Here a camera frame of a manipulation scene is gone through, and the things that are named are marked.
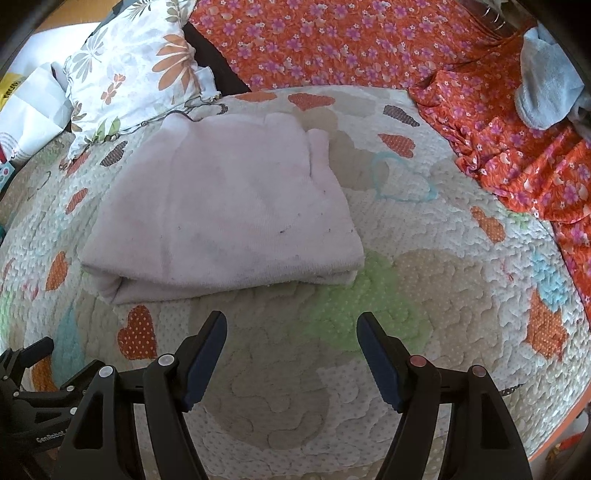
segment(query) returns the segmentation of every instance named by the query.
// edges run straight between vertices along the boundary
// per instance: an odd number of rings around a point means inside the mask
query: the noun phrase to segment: blue heart
[[[402,166],[406,171],[409,171],[410,173],[418,175],[427,183],[427,185],[429,187],[429,191],[427,192],[427,194],[423,198],[420,198],[420,199],[403,199],[400,197],[396,197],[396,195],[388,195],[386,193],[382,193],[382,186],[380,185],[381,182],[379,181],[379,178],[376,174],[376,167],[377,167],[378,163],[380,163],[380,162],[386,162],[388,167],[391,167],[391,168],[396,168],[398,166]],[[374,184],[374,189],[376,192],[375,193],[376,200],[387,199],[387,200],[394,200],[396,202],[405,202],[405,203],[426,203],[426,202],[430,202],[430,201],[434,200],[435,198],[437,198],[437,189],[435,188],[435,185],[433,185],[433,183],[431,183],[429,181],[429,179],[425,177],[425,175],[423,175],[420,172],[417,172],[416,170],[413,170],[410,166],[410,163],[407,162],[406,160],[404,160],[399,155],[396,155],[396,153],[393,153],[393,152],[377,153],[371,161],[371,173],[372,173],[372,182]]]

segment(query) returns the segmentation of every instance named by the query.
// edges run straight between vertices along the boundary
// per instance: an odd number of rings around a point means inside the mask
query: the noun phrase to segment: wooden floor
[[[38,31],[79,23],[101,22],[119,0],[66,0]]]

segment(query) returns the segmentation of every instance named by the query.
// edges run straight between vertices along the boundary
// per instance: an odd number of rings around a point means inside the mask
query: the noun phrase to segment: bed
[[[329,131],[331,168],[362,238],[365,270],[350,287],[289,283],[110,306],[77,255],[112,180],[158,123],[72,164],[63,161],[73,138],[64,133],[0,201],[8,230],[0,247],[0,351],[44,335],[56,343],[50,361],[31,373],[31,388],[55,389],[94,358],[118,370],[144,366],[219,309],[228,341],[204,400],[187,416],[207,473],[371,479],[398,422],[355,340],[357,315],[371,310],[389,334],[438,367],[484,365],[535,454],[591,378],[589,324],[549,222],[508,210],[466,177],[405,90],[262,90],[191,115],[237,112],[288,112],[307,129]],[[147,475],[157,478],[137,413]],[[437,476],[447,422],[442,409],[425,479]]]

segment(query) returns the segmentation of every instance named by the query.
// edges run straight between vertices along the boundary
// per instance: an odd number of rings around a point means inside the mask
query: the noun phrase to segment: yellow label
[[[2,80],[0,80],[0,110],[6,105],[6,102],[15,90],[24,82],[26,77],[16,73],[7,73]]]

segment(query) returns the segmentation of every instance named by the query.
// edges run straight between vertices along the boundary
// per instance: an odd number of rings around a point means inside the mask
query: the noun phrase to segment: dark fabric
[[[201,35],[191,23],[186,24],[183,31],[185,40],[195,49],[195,61],[200,67],[211,68],[216,87],[222,96],[251,91],[246,83],[232,71],[219,50]]]

